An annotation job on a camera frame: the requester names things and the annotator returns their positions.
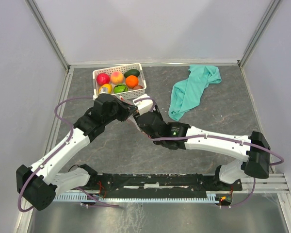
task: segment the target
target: turquoise cloth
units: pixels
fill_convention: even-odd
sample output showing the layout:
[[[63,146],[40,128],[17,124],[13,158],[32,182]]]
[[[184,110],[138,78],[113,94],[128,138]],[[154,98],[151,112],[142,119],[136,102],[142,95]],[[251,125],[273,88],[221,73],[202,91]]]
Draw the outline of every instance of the turquoise cloth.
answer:
[[[185,112],[199,105],[204,89],[209,84],[221,82],[218,67],[191,65],[189,71],[189,78],[176,83],[171,92],[168,114],[176,121],[179,121]]]

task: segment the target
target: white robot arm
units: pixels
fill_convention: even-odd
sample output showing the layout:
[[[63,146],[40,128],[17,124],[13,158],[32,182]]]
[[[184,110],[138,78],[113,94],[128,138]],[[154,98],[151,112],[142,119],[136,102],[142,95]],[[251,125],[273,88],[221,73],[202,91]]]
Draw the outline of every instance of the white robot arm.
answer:
[[[60,169],[82,148],[89,145],[111,121],[124,121],[132,116],[136,125],[146,133],[156,145],[162,145],[171,150],[207,150],[235,158],[228,165],[219,168],[219,180],[226,184],[233,184],[237,179],[252,176],[268,178],[269,154],[246,145],[259,144],[269,149],[261,133],[253,132],[251,136],[236,136],[208,132],[183,123],[165,123],[151,98],[143,95],[129,104],[120,101],[109,94],[101,94],[95,99],[94,106],[74,124],[71,139],[67,142],[67,135],[55,148],[30,167],[22,165],[16,171],[17,190],[20,193],[28,177],[36,170],[30,185],[25,187],[25,197],[36,209],[46,208],[55,196],[70,189],[85,186],[91,176],[97,173],[84,165],[65,173],[58,174]],[[53,153],[60,145],[66,145],[55,155]]]

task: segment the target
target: green avocado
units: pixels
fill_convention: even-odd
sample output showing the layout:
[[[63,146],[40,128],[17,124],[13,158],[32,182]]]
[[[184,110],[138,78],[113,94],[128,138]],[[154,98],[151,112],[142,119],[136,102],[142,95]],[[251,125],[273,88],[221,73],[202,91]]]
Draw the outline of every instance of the green avocado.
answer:
[[[124,73],[124,77],[125,77],[125,78],[127,78],[127,77],[130,76],[130,75],[134,75],[134,76],[138,77],[138,76],[140,75],[140,72],[139,72],[139,70],[137,70],[137,69],[130,69],[129,71],[126,71],[126,72]]]
[[[115,94],[128,91],[128,87],[125,84],[118,84],[114,87],[113,92]]]

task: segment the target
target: basket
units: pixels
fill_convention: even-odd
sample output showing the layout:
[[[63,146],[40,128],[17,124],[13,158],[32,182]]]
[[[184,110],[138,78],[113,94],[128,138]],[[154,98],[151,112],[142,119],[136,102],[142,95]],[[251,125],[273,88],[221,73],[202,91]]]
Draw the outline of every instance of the basket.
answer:
[[[120,97],[122,96],[124,99],[135,99],[141,95],[143,95],[146,92],[146,81],[145,81],[145,76],[144,73],[142,71],[142,67],[140,63],[134,63],[134,64],[129,64],[129,65],[124,65],[124,66],[119,66],[119,67],[111,67],[111,68],[107,68],[107,69],[98,69],[95,70],[93,72],[93,82],[94,82],[94,97],[97,97],[99,95],[99,88],[100,86],[97,84],[96,81],[96,77],[98,74],[101,73],[106,73],[109,76],[111,76],[111,74],[115,71],[121,71],[123,74],[126,71],[129,71],[130,69],[137,69],[140,71],[140,75],[138,77],[138,85],[143,86],[143,89],[139,89],[139,90],[132,90],[129,89],[129,91],[127,92],[122,92],[122,93],[118,93],[118,94],[114,94],[113,89],[115,87],[115,84],[111,83],[112,85],[112,95],[116,96],[116,97]]]

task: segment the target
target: black cable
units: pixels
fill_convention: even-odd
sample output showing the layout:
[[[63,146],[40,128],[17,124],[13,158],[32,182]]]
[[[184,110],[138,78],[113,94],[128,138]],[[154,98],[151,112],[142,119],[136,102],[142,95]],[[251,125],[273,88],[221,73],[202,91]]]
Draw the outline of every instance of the black cable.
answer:
[[[71,168],[69,168],[68,172],[69,172],[69,171],[70,171],[74,166],[78,166],[78,167],[80,167],[79,165],[74,164],[74,165],[71,166]]]

